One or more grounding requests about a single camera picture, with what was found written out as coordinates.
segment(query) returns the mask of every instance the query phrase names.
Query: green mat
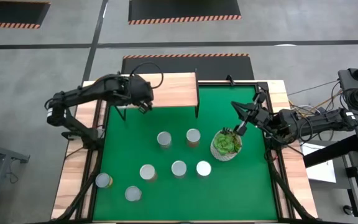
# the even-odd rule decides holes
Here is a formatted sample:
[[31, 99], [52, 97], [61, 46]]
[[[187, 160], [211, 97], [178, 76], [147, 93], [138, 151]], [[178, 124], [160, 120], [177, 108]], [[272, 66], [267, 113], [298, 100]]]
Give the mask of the green mat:
[[[145, 115], [127, 110], [127, 121], [123, 121], [111, 109], [101, 172], [114, 182], [109, 189], [98, 189], [94, 220], [276, 220], [262, 132], [248, 125], [242, 151], [231, 161], [218, 161], [209, 150], [217, 131], [240, 123], [230, 102], [248, 103], [254, 94], [251, 86], [200, 86], [198, 119], [194, 108], [155, 108]], [[190, 128], [201, 132], [197, 148], [186, 145]], [[172, 146], [165, 151], [157, 143], [161, 131], [172, 135]], [[171, 173], [177, 160], [187, 164], [184, 179]], [[202, 160], [212, 166], [206, 179], [196, 175]], [[144, 164], [155, 167], [155, 182], [140, 178]], [[138, 202], [125, 198], [125, 190], [132, 185], [142, 191]]]

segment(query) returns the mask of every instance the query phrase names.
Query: concrete floor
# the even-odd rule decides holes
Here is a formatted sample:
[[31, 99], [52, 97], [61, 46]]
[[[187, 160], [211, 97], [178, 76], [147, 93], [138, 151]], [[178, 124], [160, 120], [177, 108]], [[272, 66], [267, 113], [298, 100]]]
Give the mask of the concrete floor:
[[[358, 40], [358, 0], [238, 0], [242, 20], [186, 24], [127, 25], [128, 1], [110, 1], [99, 43], [255, 40]], [[51, 0], [38, 30], [0, 29], [0, 44], [90, 44], [101, 0]], [[288, 93], [337, 79], [337, 71], [358, 67], [358, 45], [297, 47], [199, 47], [98, 49], [90, 80], [121, 69], [124, 55], [248, 53], [255, 79], [284, 80]], [[67, 141], [46, 123], [44, 102], [81, 83], [89, 49], [0, 50], [0, 146], [31, 155], [14, 164], [20, 181], [5, 185], [0, 223], [47, 221], [57, 191]], [[317, 105], [333, 85], [290, 96], [298, 105]], [[342, 139], [349, 133], [336, 133]], [[343, 197], [313, 194], [319, 216], [357, 222], [340, 212]]]

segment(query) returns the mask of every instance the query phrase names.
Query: can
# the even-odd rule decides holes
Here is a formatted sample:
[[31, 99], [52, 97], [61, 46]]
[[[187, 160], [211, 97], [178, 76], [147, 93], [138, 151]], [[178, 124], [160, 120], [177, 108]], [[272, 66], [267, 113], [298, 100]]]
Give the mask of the can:
[[198, 177], [207, 177], [211, 173], [211, 165], [206, 161], [200, 161], [197, 163], [196, 169]]
[[187, 171], [187, 166], [183, 161], [175, 161], [171, 166], [172, 174], [176, 178], [183, 178]]
[[196, 147], [200, 143], [201, 133], [197, 129], [189, 129], [186, 133], [187, 145]]
[[162, 149], [168, 149], [171, 146], [172, 137], [169, 132], [162, 131], [157, 136], [157, 142]]
[[154, 166], [150, 164], [143, 165], [140, 168], [140, 177], [146, 181], [155, 181], [157, 179], [157, 173]]
[[112, 186], [112, 177], [107, 173], [100, 173], [96, 176], [95, 184], [100, 188], [108, 188]]
[[130, 186], [125, 190], [125, 198], [130, 202], [136, 202], [142, 198], [142, 191], [136, 186]]

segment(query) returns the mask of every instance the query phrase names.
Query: potted plant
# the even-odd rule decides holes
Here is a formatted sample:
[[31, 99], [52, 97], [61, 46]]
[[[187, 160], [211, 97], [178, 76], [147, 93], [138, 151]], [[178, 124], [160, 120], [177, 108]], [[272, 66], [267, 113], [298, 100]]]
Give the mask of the potted plant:
[[242, 141], [238, 134], [229, 128], [218, 131], [211, 142], [211, 153], [220, 161], [233, 159], [242, 148]]

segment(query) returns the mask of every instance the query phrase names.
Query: can lid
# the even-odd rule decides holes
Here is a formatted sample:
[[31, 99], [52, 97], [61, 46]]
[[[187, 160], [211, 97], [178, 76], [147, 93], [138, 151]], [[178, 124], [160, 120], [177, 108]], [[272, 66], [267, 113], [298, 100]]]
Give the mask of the can lid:
[[183, 161], [175, 161], [171, 166], [172, 173], [177, 176], [182, 176], [186, 174], [186, 164]]
[[107, 187], [110, 184], [110, 175], [107, 173], [100, 173], [95, 180], [95, 184], [98, 187]]
[[142, 192], [136, 186], [130, 186], [125, 191], [125, 198], [130, 202], [135, 202], [137, 200], [140, 200], [141, 196], [142, 196]]
[[155, 175], [155, 169], [154, 166], [150, 164], [143, 165], [140, 168], [140, 176], [145, 180], [150, 180]]
[[171, 143], [171, 140], [172, 140], [171, 134], [166, 131], [161, 132], [157, 136], [158, 143], [163, 146], [169, 145]]
[[197, 129], [189, 129], [186, 133], [186, 138], [190, 142], [198, 142], [201, 138], [201, 133]]
[[211, 173], [211, 165], [206, 161], [197, 163], [197, 173], [202, 176], [208, 176]]

